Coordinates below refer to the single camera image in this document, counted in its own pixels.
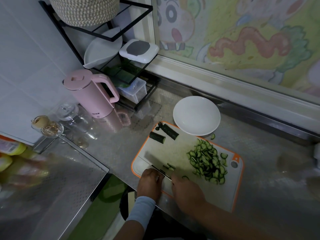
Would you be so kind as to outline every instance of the rope basket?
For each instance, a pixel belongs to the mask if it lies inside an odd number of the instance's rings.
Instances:
[[[50,3],[66,24],[87,27],[113,19],[119,11],[120,0],[50,0]]]

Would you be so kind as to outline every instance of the knife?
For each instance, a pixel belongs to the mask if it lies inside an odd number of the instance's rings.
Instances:
[[[144,160],[142,157],[140,157],[140,156],[138,156],[138,157],[141,158],[143,161],[145,161],[147,164],[151,165],[151,167],[153,167],[155,170],[157,170],[157,171],[158,171],[159,173],[161,173],[163,176],[165,176],[166,178],[170,179],[170,181],[172,181],[171,178],[170,178],[169,176],[167,176],[166,173],[165,173],[163,170],[157,169],[154,165],[150,164],[149,162],[147,162],[146,160]]]

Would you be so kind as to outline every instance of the light blue sleeve cuff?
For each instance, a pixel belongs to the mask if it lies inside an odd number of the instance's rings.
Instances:
[[[153,210],[155,209],[156,202],[147,196],[140,196],[136,199],[134,206],[127,218],[127,221],[139,222],[144,231],[146,231],[147,225],[152,216]]]

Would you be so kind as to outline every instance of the cartoon window film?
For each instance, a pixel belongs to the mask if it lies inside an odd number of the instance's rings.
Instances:
[[[320,0],[156,0],[156,4],[163,55],[320,98]]]

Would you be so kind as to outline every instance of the white bowl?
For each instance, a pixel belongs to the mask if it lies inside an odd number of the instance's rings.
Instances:
[[[194,136],[204,136],[218,128],[221,116],[218,107],[209,99],[190,96],[175,105],[173,119],[182,131]]]
[[[120,27],[109,29],[102,33],[102,35],[112,38],[120,32]],[[118,54],[122,46],[122,36],[117,38],[114,42],[95,38],[89,44],[84,53],[84,68],[90,69],[102,63],[108,62],[115,55]]]

